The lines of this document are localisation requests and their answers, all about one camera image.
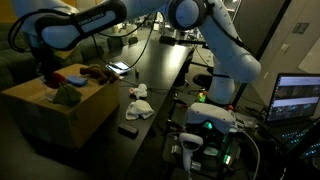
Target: computer monitor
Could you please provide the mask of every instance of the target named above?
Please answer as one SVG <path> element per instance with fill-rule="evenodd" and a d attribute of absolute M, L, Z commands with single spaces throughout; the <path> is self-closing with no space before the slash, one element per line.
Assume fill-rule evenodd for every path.
<path fill-rule="evenodd" d="M 320 99 L 320 74 L 279 73 L 266 122 L 290 122 L 314 115 Z"/>

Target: cardboard box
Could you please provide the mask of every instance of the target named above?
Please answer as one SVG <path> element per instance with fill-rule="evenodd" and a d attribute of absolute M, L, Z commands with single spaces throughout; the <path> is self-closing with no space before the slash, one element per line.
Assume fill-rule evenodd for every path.
<path fill-rule="evenodd" d="M 63 76 L 80 75 L 80 64 L 57 71 Z M 88 78 L 74 107 L 53 104 L 45 97 L 56 90 L 45 87 L 34 79 L 2 91 L 3 99 L 23 133 L 39 137 L 67 148 L 78 149 L 119 105 L 119 81 L 99 85 Z"/>

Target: smartphone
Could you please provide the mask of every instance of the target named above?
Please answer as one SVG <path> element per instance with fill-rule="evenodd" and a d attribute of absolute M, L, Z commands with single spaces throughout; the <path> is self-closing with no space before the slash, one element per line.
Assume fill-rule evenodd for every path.
<path fill-rule="evenodd" d="M 108 68 L 111 71 L 117 73 L 118 75 L 125 74 L 128 71 L 132 70 L 132 68 L 130 68 L 130 66 L 127 63 L 123 62 L 123 61 L 119 61 L 119 62 L 113 63 L 113 66 L 106 65 L 106 68 Z"/>

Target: black table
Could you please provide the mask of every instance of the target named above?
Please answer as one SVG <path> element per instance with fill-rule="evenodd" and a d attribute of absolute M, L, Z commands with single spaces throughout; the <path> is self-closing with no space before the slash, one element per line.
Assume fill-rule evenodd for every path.
<path fill-rule="evenodd" d="M 124 61 L 131 65 L 139 57 L 145 43 L 146 40 L 139 41 L 137 44 L 125 46 L 119 51 L 109 52 L 105 60 L 110 62 Z M 97 178 L 124 179 L 189 51 L 190 48 L 185 46 L 171 46 L 161 44 L 156 40 L 149 40 L 143 56 L 134 66 L 139 69 L 139 78 L 136 78 L 134 70 L 128 72 L 124 77 L 124 81 L 120 83 L 120 106 L 76 155 L 73 155 L 71 166 L 84 170 Z M 90 63 L 104 65 L 102 61 L 97 60 L 87 62 L 87 64 Z M 129 95 L 128 91 L 130 87 L 134 86 L 127 82 L 147 85 L 148 97 L 145 101 L 155 111 L 153 116 L 146 120 L 126 120 L 127 107 L 136 100 L 135 97 Z M 133 140 L 119 134 L 117 130 L 121 122 L 138 128 L 139 135 Z"/>

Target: crumpled cloth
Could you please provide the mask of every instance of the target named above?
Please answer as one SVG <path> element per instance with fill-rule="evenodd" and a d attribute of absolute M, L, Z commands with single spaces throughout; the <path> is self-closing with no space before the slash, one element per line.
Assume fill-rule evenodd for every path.
<path fill-rule="evenodd" d="M 129 104 L 126 111 L 127 120 L 135 120 L 141 116 L 143 119 L 147 119 L 154 114 L 154 110 L 151 108 L 148 102 L 144 100 L 136 100 Z"/>
<path fill-rule="evenodd" d="M 139 84 L 137 88 L 130 88 L 129 92 L 130 94 L 135 95 L 137 99 L 139 99 L 140 97 L 146 98 L 148 96 L 147 89 L 147 85 Z"/>

